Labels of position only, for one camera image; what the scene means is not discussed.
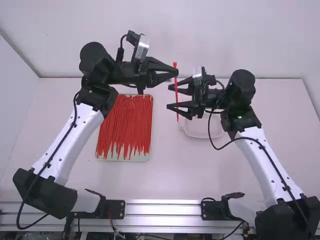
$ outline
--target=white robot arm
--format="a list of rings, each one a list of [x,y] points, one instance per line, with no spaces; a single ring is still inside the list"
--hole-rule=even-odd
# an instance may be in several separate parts
[[[171,103],[167,109],[188,119],[202,118],[206,109],[211,109],[208,134],[212,146],[221,150],[235,142],[248,160],[261,187],[265,208],[263,211],[246,204],[245,194],[230,193],[222,196],[221,202],[201,201],[202,219],[213,220],[216,215],[225,219],[242,219],[255,227],[261,240],[305,239],[314,236],[320,220],[320,202],[317,197],[306,197],[288,175],[265,136],[262,124],[252,109],[251,100],[256,93],[255,76],[247,70],[236,70],[226,87],[214,75],[208,75],[204,67],[196,67],[192,76],[177,83],[187,88],[171,91],[192,97],[190,101]],[[209,88],[219,83],[222,89]],[[212,114],[220,114],[222,128],[231,141],[216,147],[210,137]]]

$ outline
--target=black cable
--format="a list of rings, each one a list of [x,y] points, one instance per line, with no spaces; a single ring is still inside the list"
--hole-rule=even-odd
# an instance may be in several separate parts
[[[242,221],[242,222],[240,222],[240,224],[239,224],[238,226],[236,226],[236,227],[235,227],[235,229],[234,229],[232,232],[230,232],[228,235],[224,236],[223,238],[219,238],[219,239],[212,239],[212,240],[224,240],[224,239],[226,239],[226,238],[230,237],[232,234],[234,234],[234,233],[235,233],[235,231],[237,231],[237,229],[238,229],[238,228],[241,226],[241,224],[243,224],[244,222],[246,222],[246,221]]]
[[[143,233],[140,233],[140,235],[138,235],[134,240],[138,240],[141,236],[142,236]]]
[[[241,136],[241,137],[237,137],[237,138],[235,138],[235,139],[227,142],[225,145],[223,145],[223,146],[221,146],[221,147],[216,147],[216,146],[214,145],[214,143],[213,143],[213,141],[212,141],[212,139],[211,139],[211,134],[210,134],[210,120],[211,120],[211,116],[212,116],[212,112],[213,112],[213,111],[214,111],[214,109],[211,110],[211,113],[210,113],[209,118],[208,118],[208,135],[209,135],[210,143],[211,143],[211,145],[213,146],[213,148],[214,148],[215,150],[221,150],[221,149],[224,149],[224,148],[225,148],[226,146],[228,146],[229,144],[231,144],[231,143],[233,143],[233,142],[235,142],[235,141],[238,141],[238,140],[250,140],[250,141],[253,141],[253,142],[255,142],[256,144],[258,144],[258,145],[259,145],[259,148],[264,151],[265,155],[267,156],[267,158],[269,159],[270,163],[272,164],[274,170],[276,171],[277,175],[279,176],[282,184],[284,185],[284,189],[285,189],[286,191],[288,191],[290,197],[292,198],[292,200],[293,200],[296,208],[298,209],[299,213],[301,214],[301,216],[302,216],[302,218],[303,218],[303,221],[304,221],[304,223],[305,223],[305,225],[306,225],[306,227],[307,227],[307,229],[308,229],[311,237],[315,240],[316,237],[315,237],[315,235],[311,232],[311,228],[310,228],[310,226],[309,226],[309,223],[308,223],[308,220],[307,220],[306,215],[305,215],[304,212],[302,211],[300,205],[298,204],[295,196],[293,195],[293,193],[292,193],[290,187],[288,186],[287,182],[285,181],[284,177],[281,175],[281,173],[280,173],[279,169],[277,168],[275,162],[272,160],[272,158],[271,158],[271,156],[269,155],[268,151],[267,151],[266,148],[261,144],[261,142],[259,142],[258,140],[254,139],[254,138],[252,138],[252,137]]]
[[[209,111],[209,110],[207,110],[207,109],[205,109],[204,110],[206,113],[208,113],[208,114],[211,114],[211,113],[213,113],[213,114],[221,114],[223,111],[214,111],[214,112],[212,112],[212,111]]]
[[[80,232],[80,218],[78,218],[78,233],[81,233]]]
[[[123,36],[120,38],[120,48],[123,48],[123,47],[122,47],[122,46],[123,46],[123,41],[124,41],[124,38],[125,38],[126,36],[128,36],[128,34],[125,34],[125,35],[123,35]]]
[[[133,88],[133,89],[137,88],[137,86],[131,85],[131,84],[123,84],[123,85],[126,86],[126,87],[129,87],[129,88]]]
[[[152,238],[156,238],[156,239],[162,239],[162,240],[171,240],[170,238],[165,238],[165,237],[162,237],[162,236],[156,236],[156,235],[151,235],[151,234],[140,234],[139,235],[139,238],[141,236],[146,236],[146,237],[152,237]]]
[[[212,197],[205,197],[205,198],[203,198],[203,199],[201,200],[201,202],[202,202],[203,200],[212,200],[212,201],[216,202],[216,200],[215,200],[214,198],[212,198]]]
[[[67,136],[69,135],[69,133],[71,132],[72,128],[76,127],[76,120],[77,120],[77,108],[76,108],[76,98],[78,96],[79,92],[77,92],[74,97],[73,97],[73,108],[74,108],[74,119],[73,122],[70,125],[70,128],[68,129],[68,131],[65,133],[65,135],[63,136],[63,138],[61,139],[61,141],[59,142],[59,144],[56,146],[55,150],[53,151],[52,155],[49,157],[48,161],[45,162],[45,164],[43,165],[43,167],[40,169],[40,171],[37,173],[37,175],[35,176],[34,180],[32,181],[32,183],[30,184],[28,190],[25,193],[25,196],[21,202],[19,211],[16,215],[16,227],[19,230],[26,230],[34,225],[36,225],[38,222],[40,222],[42,219],[46,218],[47,216],[49,216],[49,214],[45,214],[42,217],[40,217],[38,220],[36,220],[35,222],[31,223],[30,225],[27,226],[21,226],[20,225],[20,216],[22,213],[22,210],[24,208],[24,205],[26,203],[26,200],[28,199],[30,192],[32,190],[32,188],[34,187],[35,183],[37,182],[39,176],[43,173],[43,171],[50,165],[50,162],[53,160],[54,156],[56,155],[58,149],[61,147],[62,143],[65,141],[65,139],[67,138]]]
[[[225,90],[225,85],[222,84],[222,82],[220,82],[219,80],[215,80],[221,87],[223,90]]]

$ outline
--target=red plastic stick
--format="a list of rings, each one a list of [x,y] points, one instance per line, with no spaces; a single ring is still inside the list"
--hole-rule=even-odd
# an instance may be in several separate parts
[[[176,69],[177,68],[177,62],[174,61],[173,62],[173,67]],[[177,77],[174,77],[174,88],[175,88],[175,103],[178,102],[178,81],[177,81]],[[179,114],[176,114],[176,121],[179,121]]]

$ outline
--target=white table surface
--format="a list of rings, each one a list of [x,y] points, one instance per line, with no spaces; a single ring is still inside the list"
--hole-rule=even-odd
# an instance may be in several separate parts
[[[12,177],[29,169],[46,151],[72,111],[79,78],[41,79],[9,163],[0,182],[0,201],[20,201]],[[301,79],[257,79],[252,107],[266,137],[291,178],[307,196],[320,197],[320,122]],[[120,93],[134,89],[117,86]],[[67,187],[91,189],[110,199],[219,199],[244,192],[251,201],[263,196],[247,160],[235,144],[216,151],[208,139],[188,137],[166,109],[175,101],[166,83],[145,93],[154,97],[151,158],[146,162],[98,161],[99,130],[78,157]],[[225,133],[217,146],[229,141]]]

